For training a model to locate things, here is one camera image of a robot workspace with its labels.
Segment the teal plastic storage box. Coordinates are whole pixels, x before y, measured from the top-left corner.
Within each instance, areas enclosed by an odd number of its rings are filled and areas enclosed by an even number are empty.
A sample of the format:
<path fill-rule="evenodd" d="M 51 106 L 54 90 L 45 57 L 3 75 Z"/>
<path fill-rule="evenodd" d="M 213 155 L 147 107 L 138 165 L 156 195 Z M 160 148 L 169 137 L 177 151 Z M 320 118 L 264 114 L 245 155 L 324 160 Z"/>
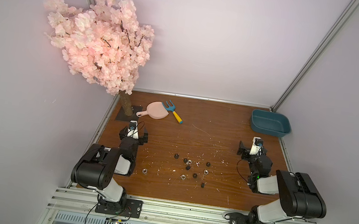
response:
<path fill-rule="evenodd" d="M 250 126 L 256 133 L 279 138 L 291 133 L 291 125 L 286 116 L 260 109 L 252 111 Z"/>

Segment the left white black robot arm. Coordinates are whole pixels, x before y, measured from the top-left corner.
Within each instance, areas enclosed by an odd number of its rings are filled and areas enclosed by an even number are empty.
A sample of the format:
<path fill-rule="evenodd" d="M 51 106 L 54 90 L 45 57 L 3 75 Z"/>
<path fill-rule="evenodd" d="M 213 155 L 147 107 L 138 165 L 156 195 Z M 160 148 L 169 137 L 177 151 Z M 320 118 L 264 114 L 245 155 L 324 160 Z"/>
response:
<path fill-rule="evenodd" d="M 147 131 L 135 136 L 137 132 L 128 127 L 121 130 L 120 145 L 116 148 L 93 144 L 71 172 L 73 183 L 98 193 L 101 207 L 110 206 L 118 211 L 126 208 L 126 189 L 113 179 L 113 175 L 129 177 L 133 174 L 138 147 L 148 142 Z"/>

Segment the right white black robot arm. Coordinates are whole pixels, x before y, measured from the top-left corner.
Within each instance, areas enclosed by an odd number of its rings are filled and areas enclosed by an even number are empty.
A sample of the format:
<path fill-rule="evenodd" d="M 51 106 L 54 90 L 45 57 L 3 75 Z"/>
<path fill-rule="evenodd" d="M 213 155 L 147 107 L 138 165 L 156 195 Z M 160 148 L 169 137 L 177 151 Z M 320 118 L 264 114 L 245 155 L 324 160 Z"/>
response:
<path fill-rule="evenodd" d="M 292 219 L 323 218 L 326 204 L 307 173 L 277 170 L 270 175 L 273 162 L 266 155 L 263 140 L 255 137 L 251 148 L 239 142 L 237 155 L 248 162 L 250 175 L 245 179 L 252 192 L 279 198 L 253 206 L 247 215 L 232 212 L 224 217 L 229 224 L 277 224 Z"/>

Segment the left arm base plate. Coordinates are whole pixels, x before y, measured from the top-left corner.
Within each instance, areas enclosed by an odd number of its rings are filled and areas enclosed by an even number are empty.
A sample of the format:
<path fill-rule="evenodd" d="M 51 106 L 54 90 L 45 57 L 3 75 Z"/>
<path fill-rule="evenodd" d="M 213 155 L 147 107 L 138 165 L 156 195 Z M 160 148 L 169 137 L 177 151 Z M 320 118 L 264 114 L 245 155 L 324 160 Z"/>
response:
<path fill-rule="evenodd" d="M 102 213 L 113 216 L 139 218 L 143 206 L 141 200 L 120 200 L 119 202 L 106 201 L 100 198 L 95 207 L 96 213 Z"/>

